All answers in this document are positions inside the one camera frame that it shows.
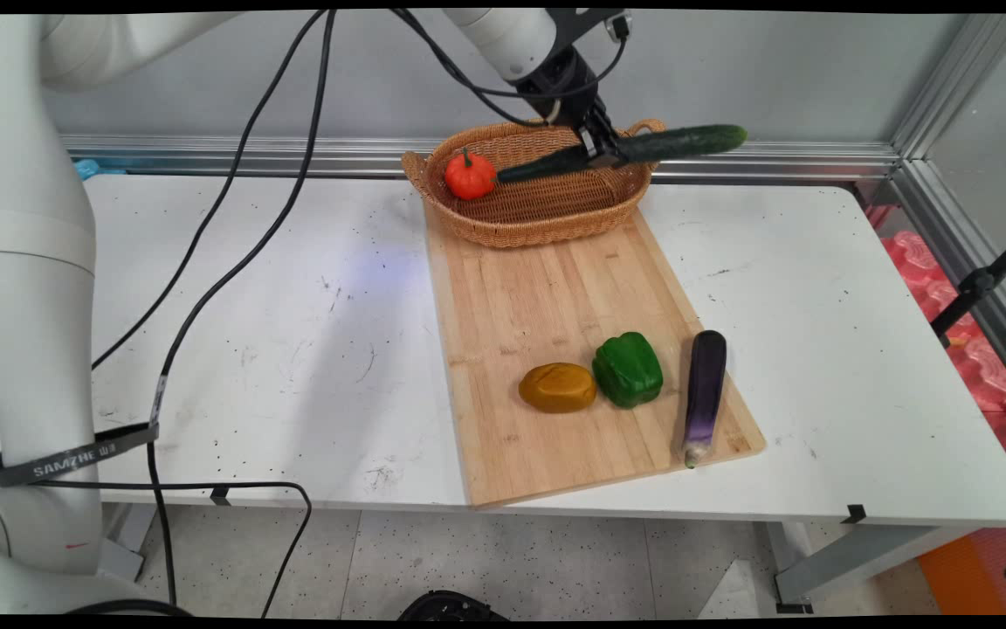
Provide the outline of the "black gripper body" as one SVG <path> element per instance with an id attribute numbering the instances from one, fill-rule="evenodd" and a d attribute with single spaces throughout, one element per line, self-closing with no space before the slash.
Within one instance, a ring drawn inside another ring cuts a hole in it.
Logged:
<path id="1" fill-rule="evenodd" d="M 514 87 L 551 125 L 597 128 L 610 124 L 598 92 L 599 78 L 574 46 L 544 60 L 531 74 L 516 80 Z"/>

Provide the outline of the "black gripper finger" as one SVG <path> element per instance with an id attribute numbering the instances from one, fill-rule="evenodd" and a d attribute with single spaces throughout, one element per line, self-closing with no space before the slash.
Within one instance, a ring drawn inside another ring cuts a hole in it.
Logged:
<path id="1" fill-rule="evenodd" d="M 600 121 L 584 121 L 576 127 L 576 136 L 584 150 L 586 169 L 610 166 L 610 132 Z"/>
<path id="2" fill-rule="evenodd" d="M 620 134 L 610 122 L 603 103 L 592 104 L 592 121 L 600 121 L 610 132 L 610 166 L 626 166 L 630 159 L 619 147 Z"/>

